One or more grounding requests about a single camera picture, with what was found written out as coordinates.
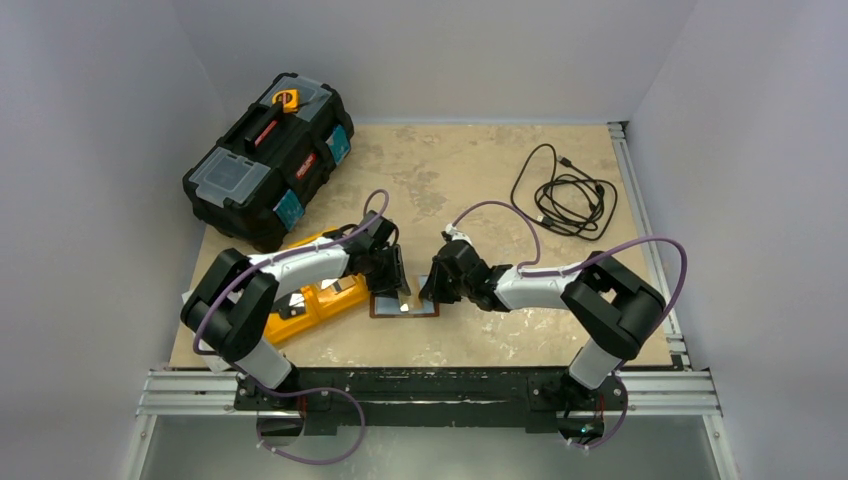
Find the brown leather card holder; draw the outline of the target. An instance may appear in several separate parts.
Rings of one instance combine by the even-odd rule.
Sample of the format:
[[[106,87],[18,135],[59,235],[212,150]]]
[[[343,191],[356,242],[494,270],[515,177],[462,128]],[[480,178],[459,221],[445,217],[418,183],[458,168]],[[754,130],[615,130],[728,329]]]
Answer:
[[[439,304],[419,297],[426,283],[425,275],[418,275],[410,281],[411,296],[388,297],[372,295],[369,304],[369,317],[380,318],[433,318],[440,314]]]

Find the white card with black stripe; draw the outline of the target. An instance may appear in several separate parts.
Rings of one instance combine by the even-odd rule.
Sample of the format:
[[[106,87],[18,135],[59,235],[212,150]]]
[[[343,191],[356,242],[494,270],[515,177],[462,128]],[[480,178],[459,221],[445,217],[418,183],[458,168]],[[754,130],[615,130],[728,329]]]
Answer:
[[[327,279],[321,282],[321,290],[327,290],[333,292],[334,294],[338,294],[349,288],[352,288],[354,285],[355,281],[351,280],[349,277]]]

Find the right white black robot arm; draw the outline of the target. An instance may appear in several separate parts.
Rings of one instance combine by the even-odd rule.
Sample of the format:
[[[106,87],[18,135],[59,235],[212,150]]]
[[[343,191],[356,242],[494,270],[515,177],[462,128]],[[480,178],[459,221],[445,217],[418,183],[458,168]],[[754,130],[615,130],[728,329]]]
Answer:
[[[586,265],[520,271],[489,265],[465,240],[450,240],[432,259],[419,297],[439,304],[463,299],[483,311],[546,308],[571,313],[589,335],[561,381],[564,399],[584,407],[609,374],[635,359],[661,322],[667,303],[612,256],[595,252]]]

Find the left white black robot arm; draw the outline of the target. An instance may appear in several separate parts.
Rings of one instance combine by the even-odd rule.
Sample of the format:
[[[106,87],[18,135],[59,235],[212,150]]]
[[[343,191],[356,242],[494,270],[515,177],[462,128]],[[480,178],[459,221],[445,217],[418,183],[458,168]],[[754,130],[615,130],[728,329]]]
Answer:
[[[370,210],[350,233],[331,231],[297,248],[245,255],[220,252],[180,313],[200,356],[215,356],[241,371],[272,408],[297,399],[299,372],[264,330],[277,301],[310,284],[361,275],[378,294],[409,294],[398,227]]]

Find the card in left compartment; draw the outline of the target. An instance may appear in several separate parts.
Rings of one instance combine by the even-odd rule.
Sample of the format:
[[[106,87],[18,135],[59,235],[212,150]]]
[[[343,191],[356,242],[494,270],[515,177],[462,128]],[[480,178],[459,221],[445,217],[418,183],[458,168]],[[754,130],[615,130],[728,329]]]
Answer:
[[[301,293],[291,293],[276,300],[272,312],[286,321],[306,314],[307,304]]]

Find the yellow plastic divided bin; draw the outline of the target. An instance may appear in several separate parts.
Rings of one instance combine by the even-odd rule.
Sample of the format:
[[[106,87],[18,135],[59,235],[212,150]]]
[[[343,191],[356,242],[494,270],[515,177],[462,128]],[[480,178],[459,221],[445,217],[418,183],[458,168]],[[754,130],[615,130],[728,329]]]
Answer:
[[[327,290],[322,291],[321,282],[323,280],[291,292],[301,293],[304,296],[307,313],[284,321],[271,310],[264,329],[264,338],[273,345],[282,345],[295,336],[364,304],[370,298],[364,276],[349,275],[345,277],[354,280],[355,285],[338,294]]]

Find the black plastic toolbox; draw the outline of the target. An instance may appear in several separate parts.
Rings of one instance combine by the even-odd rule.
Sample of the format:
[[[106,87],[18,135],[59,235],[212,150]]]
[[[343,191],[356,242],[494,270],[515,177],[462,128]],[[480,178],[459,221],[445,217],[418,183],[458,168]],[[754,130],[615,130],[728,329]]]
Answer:
[[[300,110],[271,102],[298,89]],[[297,73],[279,74],[182,178],[194,216],[267,253],[303,217],[308,203],[351,150],[354,125],[340,94]]]

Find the orange tape measure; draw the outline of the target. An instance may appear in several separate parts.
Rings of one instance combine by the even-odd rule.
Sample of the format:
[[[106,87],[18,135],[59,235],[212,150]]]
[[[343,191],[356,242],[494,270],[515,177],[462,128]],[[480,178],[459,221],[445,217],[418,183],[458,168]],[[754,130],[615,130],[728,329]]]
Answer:
[[[298,89],[279,90],[272,95],[271,102],[285,114],[297,113],[300,110],[300,92]]]

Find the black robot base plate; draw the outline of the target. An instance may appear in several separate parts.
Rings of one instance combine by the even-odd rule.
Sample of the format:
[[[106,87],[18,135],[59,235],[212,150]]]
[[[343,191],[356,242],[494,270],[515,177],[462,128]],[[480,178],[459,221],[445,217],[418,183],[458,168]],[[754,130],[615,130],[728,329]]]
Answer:
[[[626,409],[623,382],[608,376],[596,390],[566,381],[553,367],[309,367],[299,388],[279,398],[238,379],[238,411],[293,414],[308,435],[341,426],[517,428],[595,440],[605,415]]]

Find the aluminium right side rail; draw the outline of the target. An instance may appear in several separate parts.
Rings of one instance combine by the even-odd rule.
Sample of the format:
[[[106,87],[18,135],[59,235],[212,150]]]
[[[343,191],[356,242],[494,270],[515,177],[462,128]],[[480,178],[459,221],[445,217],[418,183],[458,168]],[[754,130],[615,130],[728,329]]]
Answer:
[[[621,122],[611,122],[607,124],[607,129],[638,235],[640,237],[651,236],[653,229],[628,148],[624,124]],[[660,248],[664,246],[666,246],[666,243],[649,242],[642,244],[641,250],[645,256],[651,280],[654,282],[655,287],[669,299],[675,286],[675,280],[672,281],[672,284],[669,284],[667,281],[660,257]],[[672,364],[683,370],[690,370],[691,362],[676,314],[670,313],[661,324],[661,328],[669,344]]]

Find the aluminium front frame rail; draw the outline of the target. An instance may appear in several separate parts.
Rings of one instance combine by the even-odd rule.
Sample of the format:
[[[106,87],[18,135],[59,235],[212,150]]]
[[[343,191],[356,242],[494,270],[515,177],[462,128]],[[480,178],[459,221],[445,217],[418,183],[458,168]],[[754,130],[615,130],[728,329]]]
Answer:
[[[402,407],[506,407],[573,416],[627,411],[634,415],[717,415],[719,400],[706,372],[624,371],[593,393],[564,391],[556,368],[312,368],[302,373],[307,394],[281,399],[262,393],[233,372],[161,371],[148,375],[139,415],[259,414],[283,416],[350,407],[346,392],[368,418]]]

